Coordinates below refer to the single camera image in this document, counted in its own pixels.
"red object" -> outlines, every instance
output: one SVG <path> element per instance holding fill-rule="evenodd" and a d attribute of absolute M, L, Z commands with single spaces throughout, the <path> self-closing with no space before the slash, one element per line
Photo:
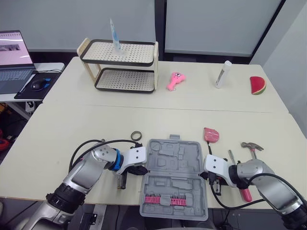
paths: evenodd
<path fill-rule="evenodd" d="M 240 193 L 242 198 L 246 201 L 246 202 L 251 202 L 253 200 L 253 198 L 251 197 L 250 191 L 249 189 L 240 189 Z"/>
<path fill-rule="evenodd" d="M 146 196 L 145 203 L 159 204 L 160 197 L 159 196 Z M 185 199 L 171 198 L 171 205 L 187 206 L 187 201 Z"/>
<path fill-rule="evenodd" d="M 265 79 L 262 77 L 253 76 L 250 77 L 250 85 L 251 85 L 251 94 L 258 95 L 263 93 L 266 88 Z"/>
<path fill-rule="evenodd" d="M 3 139 L 3 131 L 0 129 L 0 151 L 6 150 L 9 147 L 9 142 Z"/>
<path fill-rule="evenodd" d="M 219 140 L 220 135 L 218 131 L 211 128 L 204 128 L 204 130 L 205 130 L 205 135 L 204 135 L 205 141 L 208 141 L 210 143 L 215 143 Z"/>

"tape roll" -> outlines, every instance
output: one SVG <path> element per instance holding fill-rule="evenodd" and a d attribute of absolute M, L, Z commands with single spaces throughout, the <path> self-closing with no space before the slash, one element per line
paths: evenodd
<path fill-rule="evenodd" d="M 140 131 L 134 131 L 133 133 L 131 133 L 131 139 L 132 139 L 132 140 L 138 141 L 138 140 L 141 140 L 141 138 L 142 138 L 142 133 L 141 133 Z"/>

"gray tool case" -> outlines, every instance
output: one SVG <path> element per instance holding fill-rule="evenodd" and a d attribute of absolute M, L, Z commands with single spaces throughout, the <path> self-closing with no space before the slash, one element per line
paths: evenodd
<path fill-rule="evenodd" d="M 140 214 L 143 217 L 205 221 L 208 218 L 206 186 L 202 169 L 201 146 L 194 141 L 151 139 L 147 146 L 148 173 L 143 176 Z M 159 204 L 145 203 L 145 197 L 159 197 Z M 171 204 L 184 198 L 186 206 Z"/>

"laptop screen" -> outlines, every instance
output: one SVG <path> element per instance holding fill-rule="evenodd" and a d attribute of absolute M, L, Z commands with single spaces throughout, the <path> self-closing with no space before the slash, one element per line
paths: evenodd
<path fill-rule="evenodd" d="M 20 31 L 0 32 L 0 66 L 32 64 Z"/>

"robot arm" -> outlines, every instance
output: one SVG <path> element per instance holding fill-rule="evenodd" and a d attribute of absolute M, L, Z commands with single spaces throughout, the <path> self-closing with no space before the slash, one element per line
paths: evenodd
<path fill-rule="evenodd" d="M 83 160 L 75 165 L 54 193 L 46 196 L 46 201 L 22 230 L 66 228 L 104 169 L 120 175 L 130 166 L 145 163 L 145 147 L 132 148 L 121 155 L 118 149 L 108 145 L 98 146 L 84 155 Z"/>
<path fill-rule="evenodd" d="M 205 170 L 222 177 L 231 187 L 247 188 L 248 181 L 261 173 L 274 174 L 264 162 L 253 159 L 238 165 L 230 165 L 224 159 L 208 155 Z M 307 228 L 307 207 L 298 195 L 284 182 L 271 176 L 259 176 L 252 180 L 259 194 L 269 205 L 282 216 L 288 229 Z"/>

